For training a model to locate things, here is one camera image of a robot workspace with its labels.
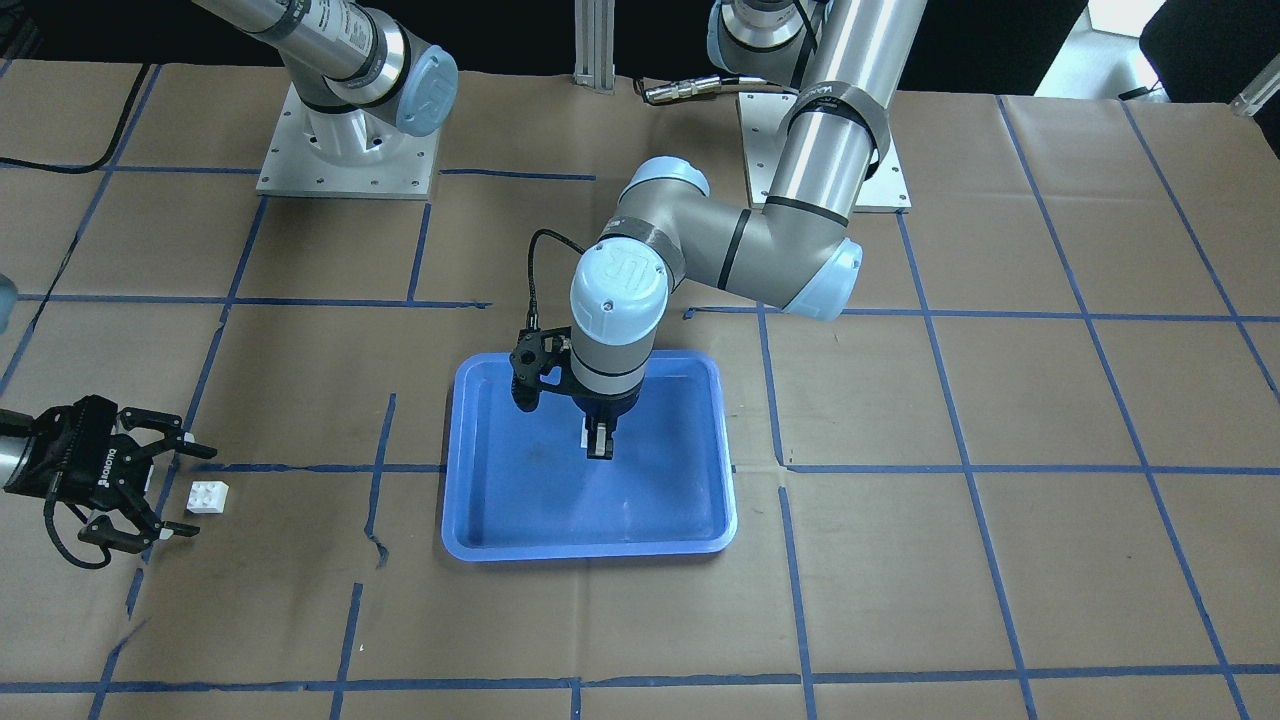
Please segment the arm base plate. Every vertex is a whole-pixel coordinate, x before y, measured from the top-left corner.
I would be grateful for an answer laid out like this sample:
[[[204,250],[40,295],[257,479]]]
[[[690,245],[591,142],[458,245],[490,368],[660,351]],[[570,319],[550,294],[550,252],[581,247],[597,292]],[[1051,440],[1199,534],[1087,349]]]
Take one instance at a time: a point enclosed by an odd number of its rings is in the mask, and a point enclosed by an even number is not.
[[[256,190],[278,197],[425,201],[440,136],[404,135],[360,109],[320,113],[291,86]]]
[[[742,158],[750,206],[762,209],[778,168],[785,140],[780,124],[794,105],[794,94],[744,92],[739,95]],[[908,211],[913,206],[895,146],[859,191],[855,213]]]

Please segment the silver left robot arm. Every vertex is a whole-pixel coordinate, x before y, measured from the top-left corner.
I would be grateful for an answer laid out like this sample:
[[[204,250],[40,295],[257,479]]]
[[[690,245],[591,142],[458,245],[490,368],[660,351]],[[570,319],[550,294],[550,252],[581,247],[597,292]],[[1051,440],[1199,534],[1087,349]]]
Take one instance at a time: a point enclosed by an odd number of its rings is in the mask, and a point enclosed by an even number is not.
[[[684,159],[643,163],[598,240],[579,249],[571,324],[543,329],[529,310],[509,355],[516,406],[532,413],[543,393],[571,397],[588,456],[612,459],[618,420],[639,400],[657,327],[685,281],[835,319],[861,264],[849,220],[884,161],[890,105],[924,13],[923,1],[717,3],[709,58],[796,94],[763,205],[713,199]]]

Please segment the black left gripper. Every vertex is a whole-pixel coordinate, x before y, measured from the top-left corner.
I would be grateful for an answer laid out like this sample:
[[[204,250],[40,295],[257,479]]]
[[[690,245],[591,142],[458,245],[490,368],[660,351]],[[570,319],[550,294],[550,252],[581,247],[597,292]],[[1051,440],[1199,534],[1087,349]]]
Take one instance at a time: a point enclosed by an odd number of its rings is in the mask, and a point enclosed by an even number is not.
[[[538,407],[540,392],[568,396],[586,416],[586,455],[591,460],[614,456],[616,418],[635,404],[643,379],[626,380],[616,393],[588,387],[588,369],[572,369],[572,329],[522,328],[509,355],[512,366],[511,393],[524,413]]]

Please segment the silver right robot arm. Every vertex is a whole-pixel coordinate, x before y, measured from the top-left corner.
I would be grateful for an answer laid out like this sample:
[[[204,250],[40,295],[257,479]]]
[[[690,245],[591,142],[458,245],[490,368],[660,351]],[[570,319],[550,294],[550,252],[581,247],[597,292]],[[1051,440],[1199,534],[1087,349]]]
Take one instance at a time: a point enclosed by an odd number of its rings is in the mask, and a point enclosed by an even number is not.
[[[385,12],[353,1],[206,1],[204,8],[274,47],[291,88],[256,190],[268,197],[426,200],[442,127],[460,72],[442,46]],[[68,507],[79,541],[106,566],[198,528],[163,520],[147,500],[163,454],[215,456],[183,420],[88,395],[38,416],[3,413],[4,491],[36,498],[54,548],[90,568],[61,541]]]

